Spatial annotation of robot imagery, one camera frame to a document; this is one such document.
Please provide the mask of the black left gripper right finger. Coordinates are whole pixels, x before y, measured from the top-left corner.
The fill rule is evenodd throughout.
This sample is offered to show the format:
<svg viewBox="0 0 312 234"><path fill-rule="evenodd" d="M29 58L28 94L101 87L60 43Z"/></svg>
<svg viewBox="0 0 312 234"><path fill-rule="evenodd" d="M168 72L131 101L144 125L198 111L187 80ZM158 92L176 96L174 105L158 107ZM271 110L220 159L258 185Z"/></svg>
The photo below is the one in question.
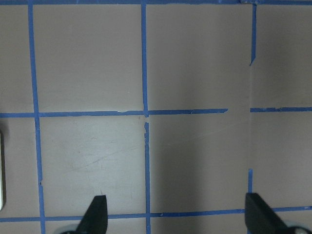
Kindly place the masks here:
<svg viewBox="0 0 312 234"><path fill-rule="evenodd" d="M294 233L257 193L245 195L245 224L251 234Z"/></svg>

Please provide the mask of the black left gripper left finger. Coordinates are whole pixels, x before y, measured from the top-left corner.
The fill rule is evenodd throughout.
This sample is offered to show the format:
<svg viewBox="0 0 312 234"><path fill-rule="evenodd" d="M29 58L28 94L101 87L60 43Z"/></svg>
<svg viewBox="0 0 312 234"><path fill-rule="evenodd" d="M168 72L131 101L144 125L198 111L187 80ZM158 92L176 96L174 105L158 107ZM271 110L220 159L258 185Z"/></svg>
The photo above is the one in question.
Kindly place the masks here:
<svg viewBox="0 0 312 234"><path fill-rule="evenodd" d="M107 199L105 195L97 195L93 198L75 232L77 234L106 234L107 229Z"/></svg>

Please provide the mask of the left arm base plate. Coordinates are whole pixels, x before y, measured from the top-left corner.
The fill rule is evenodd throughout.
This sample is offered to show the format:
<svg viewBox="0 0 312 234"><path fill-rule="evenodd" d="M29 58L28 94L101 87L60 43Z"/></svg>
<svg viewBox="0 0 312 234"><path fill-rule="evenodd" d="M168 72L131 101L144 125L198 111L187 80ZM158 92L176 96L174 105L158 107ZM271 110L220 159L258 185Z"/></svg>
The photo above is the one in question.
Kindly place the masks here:
<svg viewBox="0 0 312 234"><path fill-rule="evenodd" d="M6 203L6 183L5 183L5 158L4 158L4 137L0 133L0 210Z"/></svg>

